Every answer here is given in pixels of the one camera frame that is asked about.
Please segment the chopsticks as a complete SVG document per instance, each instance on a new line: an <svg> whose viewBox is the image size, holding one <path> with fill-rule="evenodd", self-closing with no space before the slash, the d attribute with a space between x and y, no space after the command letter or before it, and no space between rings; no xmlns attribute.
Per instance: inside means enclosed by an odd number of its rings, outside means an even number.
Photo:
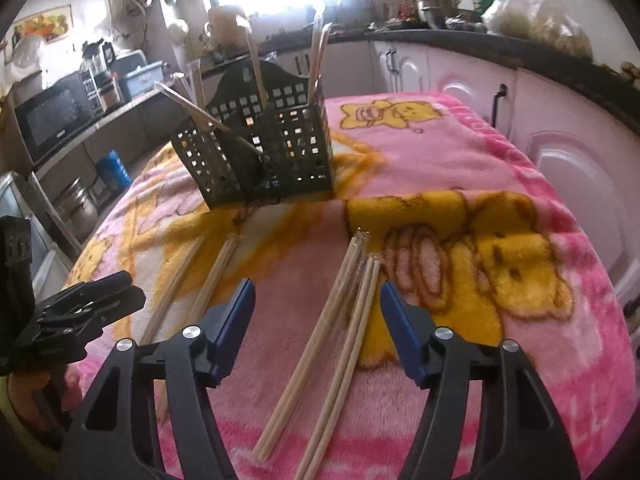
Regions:
<svg viewBox="0 0 640 480"><path fill-rule="evenodd" d="M303 354L254 447L253 453L258 460L266 460L269 457L283 429L288 424L300 396L305 390L314 363L320 356L326 338L329 337L329 333L332 330L337 313L344 302L346 292L349 291L350 283L357 271L366 240L367 235L358 229L349 242L329 297L307 341Z"/></svg>
<svg viewBox="0 0 640 480"><path fill-rule="evenodd" d="M347 336L334 370L329 393L326 395L326 400L324 400L320 415L314 425L314 431L294 474L295 480L316 478L323 456L326 454L326 449L340 419L368 325L380 267L380 258L376 255L368 255Z"/></svg>
<svg viewBox="0 0 640 480"><path fill-rule="evenodd" d="M162 296L160 296L160 300L157 301L157 305L152 311L149 323L145 326L145 330L140 338L140 344L150 344L154 340L160 326L162 326L168 309L174 301L176 293L186 276L186 271L189 270L192 261L198 255L204 240L204 236L200 236L194 240L191 248L180 262L176 273L170 279L168 285L163 289Z"/></svg>
<svg viewBox="0 0 640 480"><path fill-rule="evenodd" d="M217 258L194 301L192 309L186 318L186 324L194 325L205 314L209 299L213 295L222 274L224 274L224 269L231 260L235 249L239 245L239 238L239 235L230 234L222 245Z"/></svg>

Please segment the steel pot under shelf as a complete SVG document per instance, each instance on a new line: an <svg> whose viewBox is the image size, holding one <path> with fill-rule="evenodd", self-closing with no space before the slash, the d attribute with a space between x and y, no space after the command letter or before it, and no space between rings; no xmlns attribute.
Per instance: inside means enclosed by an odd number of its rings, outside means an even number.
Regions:
<svg viewBox="0 0 640 480"><path fill-rule="evenodd" d="M64 188L54 206L63 222L80 242L86 240L98 225L98 208L88 188L76 178Z"/></svg>

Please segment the blue canister under shelf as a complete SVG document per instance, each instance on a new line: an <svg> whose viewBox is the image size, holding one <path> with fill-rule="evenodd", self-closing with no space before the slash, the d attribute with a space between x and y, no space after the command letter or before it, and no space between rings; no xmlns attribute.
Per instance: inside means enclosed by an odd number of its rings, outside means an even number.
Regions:
<svg viewBox="0 0 640 480"><path fill-rule="evenodd" d="M109 151L96 163L96 173L114 194L125 192L132 182L119 154L115 151Z"/></svg>

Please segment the black microwave oven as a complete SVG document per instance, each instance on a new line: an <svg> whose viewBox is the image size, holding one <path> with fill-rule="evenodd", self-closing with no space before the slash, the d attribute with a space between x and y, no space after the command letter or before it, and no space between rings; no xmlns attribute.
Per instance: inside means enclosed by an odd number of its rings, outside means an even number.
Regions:
<svg viewBox="0 0 640 480"><path fill-rule="evenodd" d="M32 163L37 166L104 114L93 76L73 72L20 104L14 114Z"/></svg>

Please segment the pink bear blanket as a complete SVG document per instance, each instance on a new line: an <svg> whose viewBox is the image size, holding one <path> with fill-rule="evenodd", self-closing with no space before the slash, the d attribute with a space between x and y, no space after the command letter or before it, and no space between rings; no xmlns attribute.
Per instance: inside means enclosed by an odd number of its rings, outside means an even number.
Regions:
<svg viewBox="0 0 640 480"><path fill-rule="evenodd" d="M532 162L483 119L438 93L334 99L326 107L334 197L209 209L171 145L112 210L70 280L129 272L154 310L180 281L162 333L189 316L222 244L241 240L215 288L250 278L257 304L231 376L209 393L243 479L291 479L314 431L348 318L337 326L269 460L254 455L329 297L352 236L369 235L381 275L469 341L516 340L552 395L582 474L636 407L620 306L590 241Z"/></svg>

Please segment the black plastic utensil basket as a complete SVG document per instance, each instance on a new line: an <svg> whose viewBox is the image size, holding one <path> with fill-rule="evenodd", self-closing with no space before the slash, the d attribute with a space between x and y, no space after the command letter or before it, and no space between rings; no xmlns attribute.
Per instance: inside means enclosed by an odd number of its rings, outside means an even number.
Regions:
<svg viewBox="0 0 640 480"><path fill-rule="evenodd" d="M322 85L262 61L262 106L252 63L226 70L206 112L227 129L186 118L171 144L209 208L311 200L333 192L334 171Z"/></svg>

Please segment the blue plastic storage box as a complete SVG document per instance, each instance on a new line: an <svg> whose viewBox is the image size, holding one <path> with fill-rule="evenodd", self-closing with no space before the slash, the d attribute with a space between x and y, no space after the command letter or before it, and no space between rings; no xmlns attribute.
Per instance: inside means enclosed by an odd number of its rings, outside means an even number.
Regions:
<svg viewBox="0 0 640 480"><path fill-rule="evenodd" d="M164 81L162 61L156 61L145 66L138 66L119 78L120 90L127 102L132 101L140 94L154 88L154 84Z"/></svg>

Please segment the blender jug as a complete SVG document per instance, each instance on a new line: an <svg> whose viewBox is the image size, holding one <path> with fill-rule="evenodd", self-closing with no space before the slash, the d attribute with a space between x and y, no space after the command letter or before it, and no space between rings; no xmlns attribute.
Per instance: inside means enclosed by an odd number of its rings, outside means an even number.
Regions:
<svg viewBox="0 0 640 480"><path fill-rule="evenodd" d="M106 73L115 61L113 44L101 38L98 41L82 45L82 58L93 77Z"/></svg>

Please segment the chopstick in basket left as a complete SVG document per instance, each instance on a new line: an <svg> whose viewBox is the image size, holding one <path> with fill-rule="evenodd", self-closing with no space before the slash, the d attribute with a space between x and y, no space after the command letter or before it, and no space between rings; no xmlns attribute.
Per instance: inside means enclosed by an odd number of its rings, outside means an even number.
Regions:
<svg viewBox="0 0 640 480"><path fill-rule="evenodd" d="M235 21L239 27L242 27L242 29L245 30L246 44L248 50L250 51L250 60L252 61L260 105L262 106L262 109L265 110L268 107L269 98L264 85L264 80L262 79L262 66L260 65L260 58L258 54L257 44L253 35L252 26L250 26L250 22L248 21L248 19L243 18L241 15L238 15L235 18Z"/></svg>

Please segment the chopstick in basket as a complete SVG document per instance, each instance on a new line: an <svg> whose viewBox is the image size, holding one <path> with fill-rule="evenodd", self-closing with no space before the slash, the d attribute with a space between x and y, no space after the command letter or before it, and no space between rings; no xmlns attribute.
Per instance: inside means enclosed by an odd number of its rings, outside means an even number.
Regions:
<svg viewBox="0 0 640 480"><path fill-rule="evenodd" d="M310 58L310 70L308 77L307 87L307 102L314 102L314 96L316 95L318 81L320 76L320 68L322 58L324 55L324 49L328 43L332 23L324 22L324 11L326 8L320 6L314 14L314 28L312 29L311 38L311 58Z"/></svg>
<svg viewBox="0 0 640 480"><path fill-rule="evenodd" d="M250 51L250 60L252 61L260 105L262 106L262 109L265 110L268 107L269 98L264 85L264 80L262 79L262 66L260 65L260 58L258 54L257 44L253 35L252 26L250 26L250 22L248 21L248 19L243 18L241 15L238 15L235 18L235 21L239 27L242 27L242 29L245 30L246 44L248 50Z"/></svg>

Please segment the chopstick in basket right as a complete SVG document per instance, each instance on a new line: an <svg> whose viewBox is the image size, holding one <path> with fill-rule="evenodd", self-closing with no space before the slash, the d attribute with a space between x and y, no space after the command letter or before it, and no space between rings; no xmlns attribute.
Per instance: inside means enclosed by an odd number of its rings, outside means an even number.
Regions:
<svg viewBox="0 0 640 480"><path fill-rule="evenodd" d="M310 70L308 77L307 87L307 102L314 102L314 96L316 95L318 81L320 76L320 68L322 58L324 55L324 49L328 43L332 23L324 22L324 11L326 8L320 6L314 14L314 28L312 29L311 38L311 58L310 58Z"/></svg>

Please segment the steel cooking pot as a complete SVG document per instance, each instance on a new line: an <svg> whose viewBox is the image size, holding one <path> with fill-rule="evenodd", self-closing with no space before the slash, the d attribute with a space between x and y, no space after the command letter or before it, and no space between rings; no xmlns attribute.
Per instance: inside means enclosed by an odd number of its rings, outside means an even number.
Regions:
<svg viewBox="0 0 640 480"><path fill-rule="evenodd" d="M462 0L413 0L416 16L431 29L444 29L448 18L459 14Z"/></svg>

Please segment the clear bag of food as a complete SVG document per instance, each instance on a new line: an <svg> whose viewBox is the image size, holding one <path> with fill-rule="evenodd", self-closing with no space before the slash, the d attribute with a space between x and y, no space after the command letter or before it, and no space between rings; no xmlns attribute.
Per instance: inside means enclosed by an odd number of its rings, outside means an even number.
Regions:
<svg viewBox="0 0 640 480"><path fill-rule="evenodd" d="M495 0L483 13L487 31L592 60L591 42L562 0Z"/></svg>

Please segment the fruit picture on wall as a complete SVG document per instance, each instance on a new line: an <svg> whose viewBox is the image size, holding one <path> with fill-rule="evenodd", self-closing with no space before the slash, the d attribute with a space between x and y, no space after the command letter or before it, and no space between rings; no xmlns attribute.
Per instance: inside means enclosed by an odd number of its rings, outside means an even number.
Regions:
<svg viewBox="0 0 640 480"><path fill-rule="evenodd" d="M73 9L70 4L19 18L8 32L6 40L12 49L27 35L36 35L47 44L66 38L74 27Z"/></svg>

